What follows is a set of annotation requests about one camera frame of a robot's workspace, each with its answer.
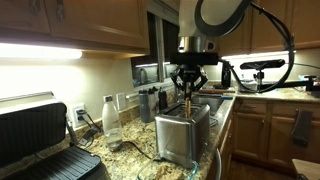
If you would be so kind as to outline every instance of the kitchen sink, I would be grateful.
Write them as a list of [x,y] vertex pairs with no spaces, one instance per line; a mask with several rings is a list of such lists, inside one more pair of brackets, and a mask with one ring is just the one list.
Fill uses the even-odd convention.
[[210,106],[210,115],[213,116],[218,111],[224,101],[220,96],[195,95],[191,98],[193,104],[208,104]]

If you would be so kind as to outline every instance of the under-cabinet light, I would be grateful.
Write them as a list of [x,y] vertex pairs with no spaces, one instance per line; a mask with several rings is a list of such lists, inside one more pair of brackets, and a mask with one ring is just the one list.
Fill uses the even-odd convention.
[[0,57],[26,59],[79,59],[78,49],[0,43]]
[[263,56],[274,56],[274,55],[285,55],[288,54],[288,51],[278,51],[278,52],[267,52],[267,53],[254,53],[254,54],[242,54],[242,55],[233,55],[233,56],[222,56],[221,59],[230,60],[230,59],[245,59],[245,58],[255,58]]
[[158,63],[136,65],[136,67],[150,67],[150,66],[158,66]]

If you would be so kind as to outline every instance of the white wall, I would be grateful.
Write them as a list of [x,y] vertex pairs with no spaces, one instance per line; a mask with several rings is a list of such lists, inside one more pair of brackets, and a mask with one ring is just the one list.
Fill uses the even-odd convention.
[[0,84],[0,98],[52,91],[68,108],[85,103],[93,119],[101,118],[102,96],[133,93],[130,59],[0,58]]
[[[271,60],[271,59],[285,59],[287,62],[288,55],[278,55],[278,56],[269,56],[269,57],[260,57],[260,58],[248,58],[248,59],[233,59],[230,60],[231,65],[234,66],[235,71],[238,76],[241,78],[242,74],[245,79],[253,79],[253,74],[257,73],[256,70],[241,70],[240,65],[244,62],[259,61],[259,60]],[[320,67],[320,49],[313,50],[298,50],[295,54],[295,63],[308,64]],[[209,80],[220,80],[221,78],[221,67],[222,64],[219,63],[218,66],[205,66],[204,70],[208,74]],[[265,69],[266,81],[275,81],[278,80],[285,73],[287,65],[285,64],[281,68],[275,69]],[[298,80],[298,75],[318,75],[320,76],[320,70],[310,67],[294,65],[290,73],[288,80]]]

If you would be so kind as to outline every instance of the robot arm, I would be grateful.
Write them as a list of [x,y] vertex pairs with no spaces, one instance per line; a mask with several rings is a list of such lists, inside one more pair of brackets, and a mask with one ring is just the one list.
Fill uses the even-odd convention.
[[[274,86],[259,90],[258,93],[273,90],[282,84],[290,74],[294,63],[293,37],[286,26],[275,16],[258,7],[251,0],[181,0],[179,14],[179,47],[178,53],[171,56],[170,62],[178,64],[176,73],[171,79],[178,89],[185,92],[185,97],[191,99],[192,91],[199,90],[207,81],[203,65],[217,65],[224,62],[210,51],[207,37],[219,37],[231,33],[241,23],[248,6],[259,10],[276,27],[285,40],[285,49],[289,50],[289,66],[285,75]],[[243,87],[233,68],[230,67],[238,84]],[[177,77],[183,81],[178,84]]]

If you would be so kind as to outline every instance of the black cable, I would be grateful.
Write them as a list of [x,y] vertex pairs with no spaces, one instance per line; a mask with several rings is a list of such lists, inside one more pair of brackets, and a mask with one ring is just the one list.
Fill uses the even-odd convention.
[[102,128],[101,128],[100,126],[98,126],[96,123],[93,122],[91,116],[90,116],[88,113],[87,113],[87,116],[88,116],[88,118],[90,119],[90,121],[92,122],[92,124],[93,124],[94,126],[96,126],[96,127],[100,130],[100,132],[102,132]]
[[127,144],[131,144],[131,145],[133,145],[141,154],[143,154],[145,157],[147,157],[148,159],[151,159],[151,157],[149,157],[146,153],[144,153],[140,148],[138,148],[138,146],[134,143],[134,142],[132,142],[132,141],[123,141],[122,142],[122,144],[125,144],[125,143],[127,143]]
[[[146,158],[152,159],[152,158],[149,157],[146,153],[144,153],[134,142],[132,142],[132,141],[123,141],[122,144],[131,144],[131,145],[133,145],[142,155],[144,155]],[[164,161],[164,160],[165,160],[164,158],[161,158],[161,159],[154,159],[153,161],[155,161],[155,162],[162,162],[162,161]]]
[[89,145],[87,145],[84,149],[87,149],[88,147],[90,147],[90,146],[93,144],[93,141],[94,141],[94,138],[92,137],[92,138],[91,138],[91,142],[90,142],[90,144],[89,144]]
[[79,116],[79,117],[78,117],[78,120],[79,120],[79,121],[84,121],[84,122],[87,123],[87,125],[91,128],[91,124],[90,124],[88,121],[86,121],[86,119],[83,117],[83,115]]
[[288,53],[288,59],[289,59],[289,65],[288,65],[288,69],[285,72],[285,74],[282,76],[282,78],[280,78],[280,80],[271,85],[268,88],[265,89],[258,89],[258,90],[252,90],[246,86],[244,86],[238,75],[236,74],[236,72],[233,69],[233,66],[230,67],[230,70],[232,72],[232,74],[234,75],[237,83],[239,84],[240,87],[242,87],[243,89],[245,89],[247,92],[250,93],[264,93],[264,92],[268,92],[268,91],[272,91],[274,89],[276,89],[280,84],[283,84],[287,78],[290,75],[290,72],[292,70],[293,64],[294,64],[294,43],[293,43],[293,37],[291,36],[288,28],[286,27],[286,25],[284,23],[282,23],[277,17],[275,17],[273,14],[267,12],[266,10],[264,10],[263,8],[257,6],[256,4],[252,3],[250,4],[254,9],[258,10],[260,14],[264,14],[270,21],[271,23],[275,26],[275,28],[279,31],[279,33],[281,34],[281,36],[283,37],[283,39],[285,40],[285,49],[289,51]]

